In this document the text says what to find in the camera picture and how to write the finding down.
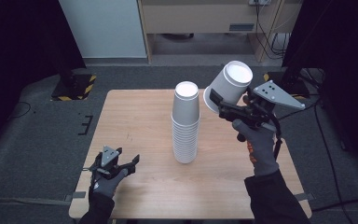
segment gloved hand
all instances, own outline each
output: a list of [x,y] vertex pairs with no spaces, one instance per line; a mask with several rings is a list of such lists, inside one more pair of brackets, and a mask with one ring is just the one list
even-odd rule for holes
[[252,130],[240,119],[232,122],[232,127],[246,138],[249,157],[254,165],[255,176],[270,175],[279,169],[275,161],[274,132],[265,128]]
[[113,198],[118,184],[127,176],[128,172],[127,169],[123,169],[112,179],[105,179],[97,172],[95,175],[94,193],[101,193],[109,198]]

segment white wall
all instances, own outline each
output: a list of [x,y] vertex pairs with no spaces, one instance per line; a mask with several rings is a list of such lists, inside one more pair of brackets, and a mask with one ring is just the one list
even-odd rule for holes
[[60,0],[83,58],[146,58],[136,0]]

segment stack of paper cups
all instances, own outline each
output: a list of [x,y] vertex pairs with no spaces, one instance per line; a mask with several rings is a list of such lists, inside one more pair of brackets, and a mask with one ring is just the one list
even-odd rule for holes
[[189,81],[176,85],[172,107],[173,155],[181,163],[197,157],[200,126],[199,88]]

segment gray floor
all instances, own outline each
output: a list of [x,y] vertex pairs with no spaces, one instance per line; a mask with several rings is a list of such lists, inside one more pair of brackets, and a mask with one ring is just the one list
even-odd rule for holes
[[[167,89],[181,80],[196,82],[205,88],[229,61],[249,64],[254,84],[263,82],[268,71],[280,71],[281,60],[255,60],[246,35],[195,35],[193,39],[156,39],[151,63],[89,63],[88,70],[97,79],[85,101],[51,102],[49,97],[58,76],[48,77],[23,90],[13,118],[0,135],[0,198],[50,199],[62,202],[76,187],[77,179],[101,113],[106,93],[112,89]],[[310,70],[320,78],[317,70]],[[309,86],[310,92],[316,92]],[[312,105],[317,96],[300,100]],[[278,117],[293,109],[277,106]],[[329,117],[319,106],[329,151],[344,201],[358,199],[358,155],[343,151]],[[89,132],[82,123],[93,116]],[[337,189],[326,148],[318,129],[313,108],[281,121],[283,137],[289,146],[296,170],[307,193],[315,199],[312,209],[337,203]],[[358,224],[358,203],[346,210]],[[68,205],[35,205],[0,202],[0,223],[73,223]],[[313,213],[311,223],[350,223],[342,209],[333,207]],[[182,223],[179,220],[141,220],[139,223]],[[238,223],[236,220],[205,220],[203,223]]]

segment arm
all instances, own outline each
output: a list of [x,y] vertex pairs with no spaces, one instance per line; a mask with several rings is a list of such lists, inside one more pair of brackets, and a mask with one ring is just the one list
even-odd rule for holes
[[80,219],[79,224],[105,224],[112,214],[115,202],[101,193],[93,193],[89,201],[89,211]]
[[245,179],[251,197],[251,209],[257,224],[310,223],[296,197],[286,187],[279,164],[273,156],[274,132],[250,129],[241,120],[232,126],[247,139],[255,175]]
[[80,219],[79,224],[106,224],[112,214],[115,202],[113,196],[120,181],[128,174],[121,170],[113,179],[105,179],[96,174],[94,189],[89,189],[89,211]]
[[271,175],[248,177],[245,185],[251,197],[255,223],[310,223],[296,197],[286,187],[280,170]]

